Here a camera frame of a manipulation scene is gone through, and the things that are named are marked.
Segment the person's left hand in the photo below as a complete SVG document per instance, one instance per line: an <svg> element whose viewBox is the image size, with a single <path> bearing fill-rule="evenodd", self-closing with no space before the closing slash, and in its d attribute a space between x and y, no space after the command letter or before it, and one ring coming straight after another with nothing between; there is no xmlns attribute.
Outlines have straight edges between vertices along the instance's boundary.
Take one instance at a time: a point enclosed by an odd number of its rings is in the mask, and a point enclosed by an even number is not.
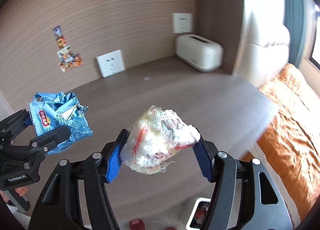
<svg viewBox="0 0 320 230"><path fill-rule="evenodd" d="M19 196L24 196L27 193L27 191L28 191L28 187L27 186L23 186L23 187L15 189L15 192L17 194L19 194ZM1 193L1 197L3 198L4 202L8 203L9 202L8 196L3 191L0 191L0 193Z"/></svg>

